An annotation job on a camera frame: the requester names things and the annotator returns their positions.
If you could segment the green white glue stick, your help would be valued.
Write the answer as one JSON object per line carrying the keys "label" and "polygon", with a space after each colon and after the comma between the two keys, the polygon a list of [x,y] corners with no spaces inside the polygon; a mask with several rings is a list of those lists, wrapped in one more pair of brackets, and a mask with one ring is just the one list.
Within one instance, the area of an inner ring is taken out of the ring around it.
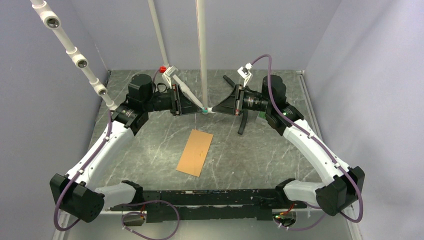
{"label": "green white glue stick", "polygon": [[215,112],[213,111],[212,107],[203,107],[202,108],[202,114],[207,115],[207,114],[214,114]]}

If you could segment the brown paper envelope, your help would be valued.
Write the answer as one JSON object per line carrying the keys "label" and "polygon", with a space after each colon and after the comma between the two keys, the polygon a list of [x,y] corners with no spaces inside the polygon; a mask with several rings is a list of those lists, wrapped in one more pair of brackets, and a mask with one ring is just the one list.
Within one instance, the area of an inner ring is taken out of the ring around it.
{"label": "brown paper envelope", "polygon": [[176,170],[199,177],[212,143],[213,134],[193,129],[188,137]]}

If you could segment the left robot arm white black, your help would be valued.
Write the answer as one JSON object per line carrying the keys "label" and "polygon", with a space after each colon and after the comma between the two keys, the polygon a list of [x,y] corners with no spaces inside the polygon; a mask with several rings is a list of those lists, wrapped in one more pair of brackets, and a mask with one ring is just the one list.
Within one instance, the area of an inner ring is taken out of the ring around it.
{"label": "left robot arm white black", "polygon": [[159,91],[158,84],[149,75],[134,75],[128,84],[125,101],[109,112],[103,134],[65,175],[57,173],[50,180],[55,202],[53,222],[58,230],[68,230],[59,223],[61,211],[78,221],[90,223],[104,209],[126,205],[137,210],[143,205],[140,185],[123,180],[113,186],[100,187],[99,181],[107,165],[148,121],[149,113],[160,111],[183,116],[201,113],[203,109],[187,98],[177,84]]}

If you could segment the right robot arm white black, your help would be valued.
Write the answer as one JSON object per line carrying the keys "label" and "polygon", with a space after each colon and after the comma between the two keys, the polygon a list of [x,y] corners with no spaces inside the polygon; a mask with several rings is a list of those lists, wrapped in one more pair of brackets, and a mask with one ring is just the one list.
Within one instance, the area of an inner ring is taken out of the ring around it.
{"label": "right robot arm white black", "polygon": [[337,158],[313,132],[304,116],[286,97],[286,85],[272,74],[262,80],[261,91],[250,91],[235,84],[231,94],[212,108],[215,113],[238,116],[242,112],[265,114],[267,124],[292,143],[318,173],[320,182],[289,178],[278,186],[276,203],[287,208],[293,202],[304,202],[335,216],[358,201],[365,173]]}

